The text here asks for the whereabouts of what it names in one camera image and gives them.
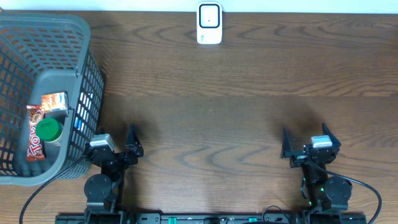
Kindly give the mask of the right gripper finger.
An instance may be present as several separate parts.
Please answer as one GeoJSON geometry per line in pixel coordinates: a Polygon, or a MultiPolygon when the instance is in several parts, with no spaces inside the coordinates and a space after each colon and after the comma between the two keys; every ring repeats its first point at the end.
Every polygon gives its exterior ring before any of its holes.
{"type": "Polygon", "coordinates": [[[294,151],[292,149],[292,145],[289,140],[289,134],[285,128],[283,128],[283,135],[282,135],[282,149],[280,153],[281,159],[287,159],[292,156],[305,156],[305,151],[294,151]]]}
{"type": "Polygon", "coordinates": [[[326,123],[322,123],[322,130],[323,130],[323,134],[327,135],[330,138],[333,147],[340,147],[341,146],[341,143],[339,142],[339,140],[337,140],[335,135],[329,130],[329,128],[326,125],[326,123]]]}

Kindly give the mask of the white Panadol box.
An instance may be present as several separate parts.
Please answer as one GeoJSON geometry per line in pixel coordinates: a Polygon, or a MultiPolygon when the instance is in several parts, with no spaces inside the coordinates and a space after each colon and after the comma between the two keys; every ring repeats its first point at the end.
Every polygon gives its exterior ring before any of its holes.
{"type": "Polygon", "coordinates": [[[81,93],[78,100],[77,117],[75,118],[74,127],[83,132],[85,123],[88,122],[88,111],[91,109],[92,93],[81,93]]]}

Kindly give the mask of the green lid white jar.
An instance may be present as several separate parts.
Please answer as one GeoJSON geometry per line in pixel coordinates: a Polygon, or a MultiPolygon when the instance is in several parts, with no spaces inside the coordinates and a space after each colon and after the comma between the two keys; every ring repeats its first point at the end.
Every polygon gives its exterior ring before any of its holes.
{"type": "Polygon", "coordinates": [[[36,133],[42,141],[59,147],[62,141],[63,124],[54,118],[44,118],[37,124],[36,133]]]}

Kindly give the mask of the orange tissue pack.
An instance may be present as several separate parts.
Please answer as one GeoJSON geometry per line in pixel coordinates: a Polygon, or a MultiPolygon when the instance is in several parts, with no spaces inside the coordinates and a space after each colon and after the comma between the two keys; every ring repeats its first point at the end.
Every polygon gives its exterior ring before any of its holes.
{"type": "Polygon", "coordinates": [[[68,95],[66,92],[42,95],[41,105],[44,113],[65,111],[68,109],[68,95]]]}

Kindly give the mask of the red Top chocolate bar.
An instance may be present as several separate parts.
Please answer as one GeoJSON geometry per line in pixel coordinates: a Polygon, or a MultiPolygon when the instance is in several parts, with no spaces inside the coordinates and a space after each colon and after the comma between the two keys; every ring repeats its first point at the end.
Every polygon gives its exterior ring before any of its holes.
{"type": "Polygon", "coordinates": [[[45,159],[44,144],[37,135],[37,125],[45,118],[40,105],[27,105],[29,115],[29,142],[26,159],[28,162],[41,161],[45,159]]]}

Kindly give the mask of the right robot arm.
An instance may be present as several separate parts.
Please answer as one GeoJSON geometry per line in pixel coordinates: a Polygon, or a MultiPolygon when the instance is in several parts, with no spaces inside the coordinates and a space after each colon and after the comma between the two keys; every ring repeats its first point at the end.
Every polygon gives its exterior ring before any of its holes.
{"type": "Polygon", "coordinates": [[[291,223],[342,223],[342,213],[348,209],[352,183],[326,173],[326,165],[336,159],[341,143],[325,123],[322,130],[323,134],[311,137],[301,151],[293,150],[289,134],[283,130],[280,157],[288,159],[291,168],[301,168],[302,195],[310,204],[292,215],[291,223]]]}

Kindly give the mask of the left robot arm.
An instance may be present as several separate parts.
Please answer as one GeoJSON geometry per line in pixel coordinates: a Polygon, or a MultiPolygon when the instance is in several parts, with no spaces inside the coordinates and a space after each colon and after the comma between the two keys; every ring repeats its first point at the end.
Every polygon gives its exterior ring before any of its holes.
{"type": "Polygon", "coordinates": [[[92,175],[84,186],[87,197],[84,224],[135,222],[134,216],[121,208],[125,172],[144,155],[134,125],[129,127],[125,146],[127,151],[116,152],[112,137],[105,133],[97,134],[86,144],[86,159],[101,172],[92,175]]]}

